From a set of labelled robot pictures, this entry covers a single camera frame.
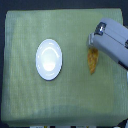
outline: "food item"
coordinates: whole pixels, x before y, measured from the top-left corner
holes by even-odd
[[[99,52],[96,48],[89,48],[88,50],[88,66],[90,73],[93,74],[96,69],[96,64],[98,62]]]

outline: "green towel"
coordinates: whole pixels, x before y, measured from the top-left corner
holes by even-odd
[[[87,64],[87,37],[101,18],[120,23],[120,9],[9,11],[5,25],[2,120],[10,126],[116,125],[128,115],[126,71],[99,53],[96,72]],[[59,75],[42,79],[36,51],[56,40],[63,54]]]

